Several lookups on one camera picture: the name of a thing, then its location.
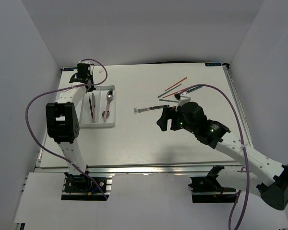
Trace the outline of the pink handled knife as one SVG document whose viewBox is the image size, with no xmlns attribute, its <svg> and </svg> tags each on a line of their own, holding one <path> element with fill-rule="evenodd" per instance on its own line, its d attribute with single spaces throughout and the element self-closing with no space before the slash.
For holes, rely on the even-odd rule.
<svg viewBox="0 0 288 230">
<path fill-rule="evenodd" d="M 92 92 L 92 96 L 91 96 L 91 106 L 92 106 L 92 112 L 91 112 L 92 122 L 95 123 L 95 120 L 96 120 L 96 115 L 95 115 L 96 99 L 95 99 L 95 95 L 93 92 Z"/>
</svg>

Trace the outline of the pink handled spoon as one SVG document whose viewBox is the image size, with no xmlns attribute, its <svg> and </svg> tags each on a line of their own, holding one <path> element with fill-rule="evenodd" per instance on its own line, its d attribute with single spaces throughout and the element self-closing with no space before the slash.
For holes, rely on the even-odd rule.
<svg viewBox="0 0 288 230">
<path fill-rule="evenodd" d="M 109 106 L 110 106 L 110 103 L 112 102 L 113 98 L 114 98 L 113 90 L 108 91 L 106 94 L 106 99 L 107 99 L 107 104 L 106 104 L 106 108 L 105 108 L 106 112 L 109 110 Z"/>
</svg>

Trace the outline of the green handled spoon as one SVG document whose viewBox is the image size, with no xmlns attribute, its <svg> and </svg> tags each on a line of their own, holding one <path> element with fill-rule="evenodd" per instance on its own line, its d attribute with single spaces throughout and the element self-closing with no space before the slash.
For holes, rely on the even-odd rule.
<svg viewBox="0 0 288 230">
<path fill-rule="evenodd" d="M 109 114 L 110 114 L 109 111 L 107 111 L 107 112 L 103 111 L 103 113 L 102 113 L 103 121 L 106 121 L 109 118 Z"/>
</svg>

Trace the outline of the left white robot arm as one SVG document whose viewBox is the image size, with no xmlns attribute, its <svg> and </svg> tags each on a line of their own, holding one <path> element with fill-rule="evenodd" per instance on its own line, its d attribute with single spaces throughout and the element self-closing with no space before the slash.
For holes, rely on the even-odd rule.
<svg viewBox="0 0 288 230">
<path fill-rule="evenodd" d="M 87 92 L 94 89 L 91 64 L 80 62 L 77 72 L 70 79 L 68 89 L 60 93 L 58 100 L 46 105 L 46 121 L 48 136 L 60 147 L 64 158 L 67 159 L 67 177 L 76 178 L 75 185 L 81 191 L 91 188 L 92 179 L 81 172 L 87 166 L 82 158 L 77 137 L 80 125 L 77 117 L 76 106 Z"/>
</svg>

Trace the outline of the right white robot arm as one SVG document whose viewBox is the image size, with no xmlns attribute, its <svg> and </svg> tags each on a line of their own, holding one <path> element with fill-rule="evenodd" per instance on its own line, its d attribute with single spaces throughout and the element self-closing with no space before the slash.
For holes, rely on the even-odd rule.
<svg viewBox="0 0 288 230">
<path fill-rule="evenodd" d="M 284 210 L 288 204 L 288 164 L 275 161 L 238 139 L 228 127 L 210 120 L 198 103 L 191 101 L 187 93 L 179 97 L 177 106 L 164 108 L 156 124 L 162 131 L 184 129 L 192 133 L 202 144 L 224 153 L 248 172 L 235 172 L 217 165 L 208 173 L 207 185 L 213 191 L 222 187 L 249 191 L 276 210 Z"/>
</svg>

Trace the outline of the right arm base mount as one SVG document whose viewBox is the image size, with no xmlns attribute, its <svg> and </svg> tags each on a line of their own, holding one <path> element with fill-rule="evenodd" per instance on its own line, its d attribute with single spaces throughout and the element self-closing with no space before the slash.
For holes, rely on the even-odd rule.
<svg viewBox="0 0 288 230">
<path fill-rule="evenodd" d="M 225 167 L 216 165 L 207 176 L 191 177 L 188 187 L 192 192 L 193 204 L 234 203 L 238 192 L 234 188 L 222 187 L 216 180 L 218 173 Z"/>
</svg>

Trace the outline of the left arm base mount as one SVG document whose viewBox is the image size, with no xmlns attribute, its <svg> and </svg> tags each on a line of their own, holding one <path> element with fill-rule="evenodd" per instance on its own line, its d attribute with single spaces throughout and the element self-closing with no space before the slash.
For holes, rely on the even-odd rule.
<svg viewBox="0 0 288 230">
<path fill-rule="evenodd" d="M 109 197 L 106 177 L 94 177 L 94 183 L 84 175 L 64 173 L 62 201 L 106 201 Z"/>
</svg>

